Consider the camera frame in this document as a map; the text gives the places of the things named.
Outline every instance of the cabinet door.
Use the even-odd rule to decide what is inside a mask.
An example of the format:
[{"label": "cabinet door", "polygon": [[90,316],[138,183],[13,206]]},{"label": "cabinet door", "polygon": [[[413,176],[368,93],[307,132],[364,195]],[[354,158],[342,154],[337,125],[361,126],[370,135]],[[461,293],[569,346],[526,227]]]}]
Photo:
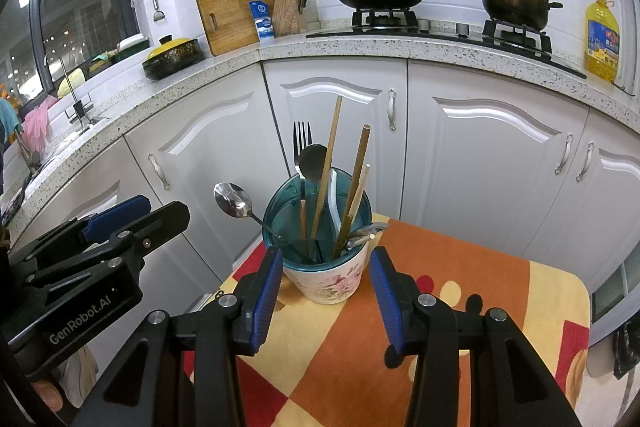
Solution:
[{"label": "cabinet door", "polygon": [[[374,212],[398,219],[406,138],[406,61],[381,58],[316,58],[266,62],[264,73],[291,172],[293,123],[308,121],[314,142],[326,144],[335,97],[343,96],[332,165],[353,172],[364,124],[371,126],[366,163],[367,196]],[[387,109],[395,95],[390,129]]]},{"label": "cabinet door", "polygon": [[[146,196],[154,210],[161,206],[120,139],[60,189],[20,236],[17,247],[63,221],[104,211],[138,194]],[[220,280],[182,234],[145,257],[139,282],[142,301],[89,343],[100,371],[148,312],[164,309],[172,315],[184,313],[198,296],[214,293],[220,286]]]},{"label": "cabinet door", "polygon": [[521,255],[567,175],[587,111],[505,77],[410,62],[401,219]]},{"label": "cabinet door", "polygon": [[187,204],[191,221],[184,235],[225,280],[260,226],[227,216],[216,204],[213,187],[219,182],[240,185],[254,213],[262,216],[288,178],[260,66],[179,100],[127,134],[127,142],[162,203]]},{"label": "cabinet door", "polygon": [[638,240],[640,137],[592,110],[562,190],[525,257],[575,273],[592,293]]}]

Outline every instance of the oil bottle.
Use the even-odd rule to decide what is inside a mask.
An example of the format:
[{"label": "oil bottle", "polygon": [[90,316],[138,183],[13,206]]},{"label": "oil bottle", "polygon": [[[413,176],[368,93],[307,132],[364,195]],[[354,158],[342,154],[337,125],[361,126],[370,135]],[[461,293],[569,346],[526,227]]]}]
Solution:
[{"label": "oil bottle", "polygon": [[587,8],[584,67],[600,78],[613,82],[618,73],[620,30],[607,4],[613,6],[614,2],[596,0]]}]

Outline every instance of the red dot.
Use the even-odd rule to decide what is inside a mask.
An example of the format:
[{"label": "red dot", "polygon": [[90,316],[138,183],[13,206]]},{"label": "red dot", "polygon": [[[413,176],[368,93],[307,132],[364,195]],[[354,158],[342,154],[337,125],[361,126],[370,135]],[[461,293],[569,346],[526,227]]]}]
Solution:
[{"label": "red dot", "polygon": [[433,292],[433,287],[435,286],[433,283],[433,279],[428,275],[420,275],[415,283],[418,285],[418,289],[422,293]]}]

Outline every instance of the pink cloth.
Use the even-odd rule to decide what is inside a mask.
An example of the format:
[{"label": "pink cloth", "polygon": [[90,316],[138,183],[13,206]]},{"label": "pink cloth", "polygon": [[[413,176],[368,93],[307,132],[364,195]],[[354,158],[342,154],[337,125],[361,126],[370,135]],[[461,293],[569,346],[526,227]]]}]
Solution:
[{"label": "pink cloth", "polygon": [[47,136],[47,125],[49,124],[49,107],[58,101],[57,98],[49,95],[38,107],[29,112],[24,118],[22,134],[24,141],[32,151],[38,151],[42,154],[44,151]]}]

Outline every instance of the yellow dot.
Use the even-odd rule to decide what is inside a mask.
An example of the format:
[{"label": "yellow dot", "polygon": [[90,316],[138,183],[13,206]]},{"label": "yellow dot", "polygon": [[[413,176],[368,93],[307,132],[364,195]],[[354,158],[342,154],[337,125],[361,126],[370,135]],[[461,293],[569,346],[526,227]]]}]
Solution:
[{"label": "yellow dot", "polygon": [[461,295],[462,290],[455,281],[447,281],[440,290],[440,300],[445,301],[452,308],[458,304]]},{"label": "yellow dot", "polygon": [[414,381],[415,380],[415,368],[418,365],[418,357],[414,357],[414,359],[411,361],[411,363],[409,364],[409,380]]}]

